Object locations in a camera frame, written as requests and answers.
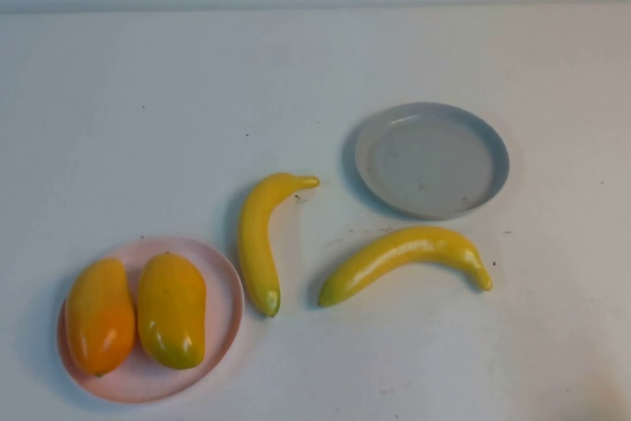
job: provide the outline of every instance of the pink plate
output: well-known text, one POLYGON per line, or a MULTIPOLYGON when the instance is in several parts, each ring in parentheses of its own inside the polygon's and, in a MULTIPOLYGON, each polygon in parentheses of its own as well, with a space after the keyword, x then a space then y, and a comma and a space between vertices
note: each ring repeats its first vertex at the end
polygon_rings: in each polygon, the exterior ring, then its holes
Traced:
POLYGON ((136 343, 127 360, 113 372, 102 378, 86 376, 75 367, 70 356, 62 308, 57 323, 61 362, 74 382, 94 396, 117 403, 147 403, 179 393, 208 375, 237 336, 244 313, 244 290, 233 265, 212 246, 182 237, 141 239, 107 256, 125 264, 135 302, 143 265, 165 251, 188 258, 206 280, 206 357, 193 369, 173 370, 150 359, 136 343))

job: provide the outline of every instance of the toy banana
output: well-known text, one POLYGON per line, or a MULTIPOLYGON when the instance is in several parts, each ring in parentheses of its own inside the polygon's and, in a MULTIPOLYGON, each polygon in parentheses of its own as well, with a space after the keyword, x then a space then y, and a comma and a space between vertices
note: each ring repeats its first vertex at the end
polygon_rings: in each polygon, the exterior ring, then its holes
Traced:
POLYGON ((318 185, 315 176, 278 173, 264 178, 245 200, 239 224, 239 260, 249 297, 270 317, 276 316, 280 308, 280 284, 269 244, 269 217, 297 190, 318 185))
POLYGON ((410 227, 377 239, 342 263, 324 282, 320 306, 333 306, 360 292, 386 273, 413 261, 436 261, 464 271, 485 291, 493 281, 475 245, 440 227, 410 227))

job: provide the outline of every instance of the plate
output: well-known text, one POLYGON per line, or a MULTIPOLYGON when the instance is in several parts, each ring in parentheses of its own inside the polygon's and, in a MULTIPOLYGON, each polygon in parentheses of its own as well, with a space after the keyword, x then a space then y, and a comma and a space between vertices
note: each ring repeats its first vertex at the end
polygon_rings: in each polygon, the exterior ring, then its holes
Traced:
POLYGON ((355 164, 383 202, 405 214, 445 220, 495 196, 508 177, 502 138, 477 115, 452 105, 398 105, 361 128, 355 164))
POLYGON ((244 313, 244 290, 235 267, 212 246, 182 237, 141 239, 106 256, 118 258, 127 269, 129 290, 136 302, 143 265, 152 256, 170 251, 188 258, 206 281, 206 357, 195 368, 173 370, 150 359, 136 341, 125 362, 101 378, 80 372, 65 337, 63 307, 57 323, 57 348, 63 367, 82 389, 117 403, 147 403, 179 393, 207 376, 232 345, 244 313))

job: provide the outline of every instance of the gray plastic plate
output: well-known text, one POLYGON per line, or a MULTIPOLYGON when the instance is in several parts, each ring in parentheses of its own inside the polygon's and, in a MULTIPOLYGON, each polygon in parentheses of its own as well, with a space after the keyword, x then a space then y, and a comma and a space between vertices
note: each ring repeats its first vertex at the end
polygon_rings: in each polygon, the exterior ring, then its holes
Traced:
POLYGON ((355 163, 376 196, 427 220, 481 206, 509 173, 506 146, 488 123, 436 103, 399 105, 369 118, 357 138, 355 163))

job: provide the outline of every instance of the mango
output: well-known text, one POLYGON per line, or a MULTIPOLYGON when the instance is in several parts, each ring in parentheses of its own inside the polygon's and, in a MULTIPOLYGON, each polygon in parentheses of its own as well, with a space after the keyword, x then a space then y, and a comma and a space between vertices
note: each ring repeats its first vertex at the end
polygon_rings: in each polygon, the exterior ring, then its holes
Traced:
POLYGON ((138 334, 147 354, 172 369, 204 360, 206 283, 197 267, 176 253, 151 258, 140 274, 138 334))
POLYGON ((104 258, 83 270, 66 298, 64 315, 70 354, 82 372, 101 377, 122 364, 136 336, 122 262, 104 258))

